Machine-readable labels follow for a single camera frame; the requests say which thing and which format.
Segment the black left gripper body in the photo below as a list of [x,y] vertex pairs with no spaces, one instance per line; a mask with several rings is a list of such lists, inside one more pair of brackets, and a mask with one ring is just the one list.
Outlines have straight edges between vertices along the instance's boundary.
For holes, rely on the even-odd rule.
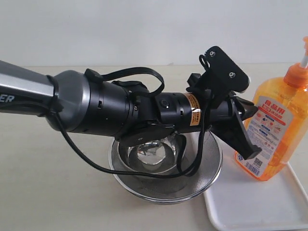
[[186,89],[186,132],[216,130],[233,119],[233,89],[213,73],[192,73]]

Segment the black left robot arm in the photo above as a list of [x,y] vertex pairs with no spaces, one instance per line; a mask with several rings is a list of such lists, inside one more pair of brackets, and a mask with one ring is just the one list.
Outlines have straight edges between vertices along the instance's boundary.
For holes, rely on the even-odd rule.
[[151,92],[142,82],[122,81],[141,74],[162,80],[146,67],[105,75],[67,70],[49,76],[1,62],[0,110],[45,117],[55,130],[60,121],[67,132],[114,137],[124,146],[210,130],[244,159],[252,159],[261,149],[250,141],[243,121],[257,107],[236,96],[248,87],[247,75],[233,62],[227,68],[239,77],[230,79],[212,63],[203,74],[191,74],[186,92],[177,93],[164,92],[164,85]]

